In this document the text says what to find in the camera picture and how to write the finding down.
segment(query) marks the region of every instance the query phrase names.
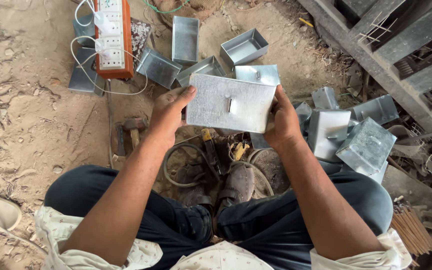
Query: power strip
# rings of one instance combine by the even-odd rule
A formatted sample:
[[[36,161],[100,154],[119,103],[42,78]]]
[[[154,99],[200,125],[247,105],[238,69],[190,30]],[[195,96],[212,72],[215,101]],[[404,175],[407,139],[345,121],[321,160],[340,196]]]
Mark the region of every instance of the power strip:
[[[96,57],[96,72],[105,79],[132,78],[133,57],[123,50],[131,49],[131,17],[127,0],[95,0],[95,10],[103,13],[105,20],[114,24],[111,31],[101,31],[95,26],[95,36],[105,49]]]

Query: white floral shirt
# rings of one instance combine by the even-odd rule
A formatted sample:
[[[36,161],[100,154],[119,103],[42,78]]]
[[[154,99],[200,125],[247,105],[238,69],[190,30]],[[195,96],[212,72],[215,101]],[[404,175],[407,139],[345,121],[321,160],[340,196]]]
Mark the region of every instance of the white floral shirt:
[[[43,206],[34,215],[36,234],[48,248],[43,270],[140,270],[154,266],[163,256],[159,245],[135,239],[126,263],[112,265],[101,257],[81,251],[67,250],[59,253],[83,218],[65,216],[51,207]],[[386,251],[364,253],[336,261],[310,251],[312,270],[400,270],[409,266],[408,253],[398,233],[390,229],[378,236]],[[246,249],[229,242],[220,242],[203,248],[189,256],[182,256],[170,270],[273,270]]]

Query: burlap sack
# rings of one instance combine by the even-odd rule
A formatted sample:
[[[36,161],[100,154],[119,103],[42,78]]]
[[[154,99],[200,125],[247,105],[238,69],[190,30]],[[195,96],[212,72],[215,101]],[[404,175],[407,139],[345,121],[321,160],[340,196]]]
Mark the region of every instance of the burlap sack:
[[[171,11],[181,6],[185,0],[153,0],[154,6],[160,11]],[[171,13],[159,13],[161,19],[173,27],[173,16],[198,18],[200,22],[213,14],[223,0],[190,0],[182,8]]]

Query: shirt sleeve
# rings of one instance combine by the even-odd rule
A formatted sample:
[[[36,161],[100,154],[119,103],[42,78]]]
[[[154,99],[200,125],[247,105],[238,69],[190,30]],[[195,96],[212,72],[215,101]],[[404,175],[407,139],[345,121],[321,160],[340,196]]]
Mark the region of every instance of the shirt sleeve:
[[[48,249],[43,270],[141,270],[154,266],[163,251],[155,242],[135,239],[126,262],[122,266],[108,263],[98,255],[81,250],[67,250],[60,253],[61,246],[68,240],[83,218],[65,216],[51,207],[43,206],[34,215],[36,235]]]
[[[330,260],[311,249],[312,270],[400,270],[411,264],[412,258],[393,228],[378,236],[386,251],[368,252],[339,260]]]

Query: hammer head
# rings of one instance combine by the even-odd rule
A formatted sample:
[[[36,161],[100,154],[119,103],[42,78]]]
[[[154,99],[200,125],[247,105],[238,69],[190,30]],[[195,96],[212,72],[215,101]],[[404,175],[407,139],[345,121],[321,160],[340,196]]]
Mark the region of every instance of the hammer head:
[[[131,118],[124,122],[124,129],[144,129],[148,127],[148,120],[143,117]]]

